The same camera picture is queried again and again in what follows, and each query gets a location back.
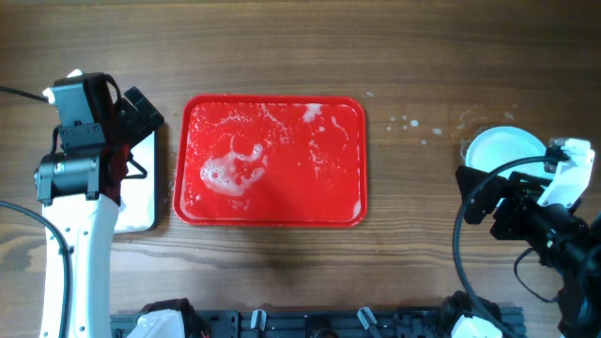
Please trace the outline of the white plate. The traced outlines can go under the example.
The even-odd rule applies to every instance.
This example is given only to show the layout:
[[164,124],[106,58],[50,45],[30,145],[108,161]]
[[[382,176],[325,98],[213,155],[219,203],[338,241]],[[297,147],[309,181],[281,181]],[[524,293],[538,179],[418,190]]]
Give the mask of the white plate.
[[462,152],[466,166],[490,172],[510,161],[544,156],[546,147],[527,131],[500,126],[479,133]]

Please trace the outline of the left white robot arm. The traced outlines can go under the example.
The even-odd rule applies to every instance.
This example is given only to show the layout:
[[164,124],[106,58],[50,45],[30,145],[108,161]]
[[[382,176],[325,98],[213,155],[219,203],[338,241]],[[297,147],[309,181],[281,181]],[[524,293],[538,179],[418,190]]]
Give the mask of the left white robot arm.
[[157,130],[164,119],[137,88],[113,100],[106,84],[46,90],[62,148],[34,174],[46,230],[40,336],[108,337],[115,233],[157,221]]

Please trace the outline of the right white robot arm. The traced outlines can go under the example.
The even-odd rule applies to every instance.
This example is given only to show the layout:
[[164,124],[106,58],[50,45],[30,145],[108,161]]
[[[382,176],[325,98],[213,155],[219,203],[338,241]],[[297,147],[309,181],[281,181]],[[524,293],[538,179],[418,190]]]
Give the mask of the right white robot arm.
[[585,140],[551,140],[545,155],[513,160],[489,172],[461,166],[456,179],[462,195],[452,240],[455,269],[470,304],[503,332],[508,327],[484,306],[464,270],[460,254],[463,223],[495,222],[498,240],[523,240],[541,266],[554,269],[562,286],[550,302],[559,306],[565,337],[600,334],[600,222],[586,223],[576,211],[593,169],[594,151]]

